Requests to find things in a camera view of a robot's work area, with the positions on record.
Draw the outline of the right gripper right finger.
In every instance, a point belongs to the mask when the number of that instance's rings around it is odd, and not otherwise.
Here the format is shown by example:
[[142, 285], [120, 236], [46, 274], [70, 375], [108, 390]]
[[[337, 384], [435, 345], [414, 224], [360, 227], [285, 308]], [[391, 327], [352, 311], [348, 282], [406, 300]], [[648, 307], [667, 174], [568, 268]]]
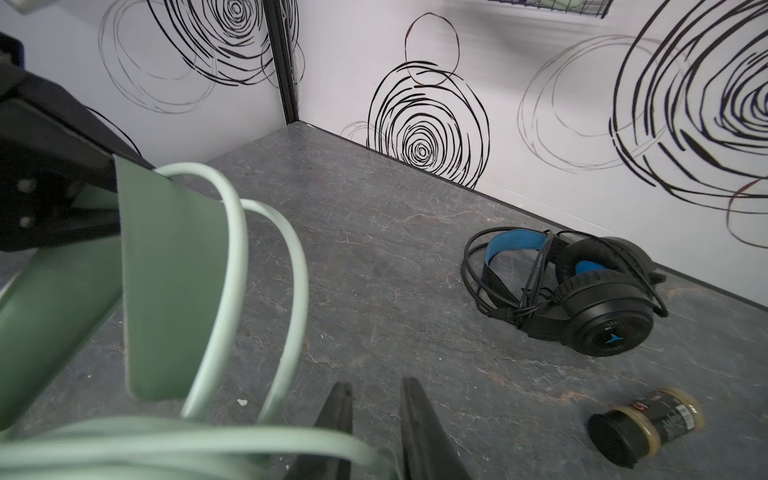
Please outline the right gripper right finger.
[[402, 380], [399, 413], [405, 479], [471, 479], [416, 378]]

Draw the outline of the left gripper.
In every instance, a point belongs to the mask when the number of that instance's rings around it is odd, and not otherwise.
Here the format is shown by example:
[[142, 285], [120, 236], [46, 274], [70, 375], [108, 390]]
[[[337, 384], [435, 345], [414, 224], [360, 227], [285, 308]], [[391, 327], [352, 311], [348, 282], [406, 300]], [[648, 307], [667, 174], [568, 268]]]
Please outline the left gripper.
[[28, 72], [21, 41], [1, 37], [1, 248], [47, 248], [115, 236], [115, 207], [76, 203], [117, 190], [115, 157], [151, 164], [60, 85]]

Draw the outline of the mint green headphones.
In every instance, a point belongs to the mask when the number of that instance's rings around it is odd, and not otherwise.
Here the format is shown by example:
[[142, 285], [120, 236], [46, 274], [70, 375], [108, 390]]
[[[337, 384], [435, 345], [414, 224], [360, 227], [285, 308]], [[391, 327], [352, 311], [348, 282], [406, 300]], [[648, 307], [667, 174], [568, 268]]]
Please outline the mint green headphones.
[[[321, 447], [313, 428], [278, 424], [302, 350], [309, 278], [302, 244], [272, 207], [241, 198], [200, 163], [143, 168], [114, 159], [117, 190], [86, 188], [79, 206], [115, 207], [115, 236], [33, 248], [1, 291], [1, 475], [5, 479], [263, 479], [270, 458]], [[246, 216], [279, 231], [292, 269], [288, 333], [254, 425], [205, 419], [226, 369], [248, 274]], [[115, 310], [123, 313], [129, 392], [179, 400], [178, 418], [111, 417], [17, 439], [19, 418]], [[352, 434], [333, 453], [397, 479], [396, 460]]]

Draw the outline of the black blue headphones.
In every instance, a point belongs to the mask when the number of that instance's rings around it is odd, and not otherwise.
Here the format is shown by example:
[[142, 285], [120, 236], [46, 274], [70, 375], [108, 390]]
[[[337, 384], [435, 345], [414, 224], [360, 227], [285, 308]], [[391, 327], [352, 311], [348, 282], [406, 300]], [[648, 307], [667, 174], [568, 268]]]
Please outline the black blue headphones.
[[[531, 250], [526, 284], [514, 294], [493, 270], [501, 253]], [[635, 243], [575, 230], [495, 227], [465, 244], [462, 281], [483, 315], [536, 340], [608, 357], [632, 350], [669, 309], [657, 292], [665, 275]]]

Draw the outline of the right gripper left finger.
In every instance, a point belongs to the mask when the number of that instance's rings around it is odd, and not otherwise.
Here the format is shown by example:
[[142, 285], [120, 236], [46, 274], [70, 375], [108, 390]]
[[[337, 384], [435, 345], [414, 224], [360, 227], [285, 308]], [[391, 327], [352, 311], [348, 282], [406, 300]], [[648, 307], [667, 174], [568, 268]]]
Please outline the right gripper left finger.
[[350, 479], [351, 461], [333, 453], [340, 434], [353, 433], [353, 390], [349, 382], [337, 382], [328, 394], [312, 433], [320, 435], [321, 447], [298, 454], [284, 479]]

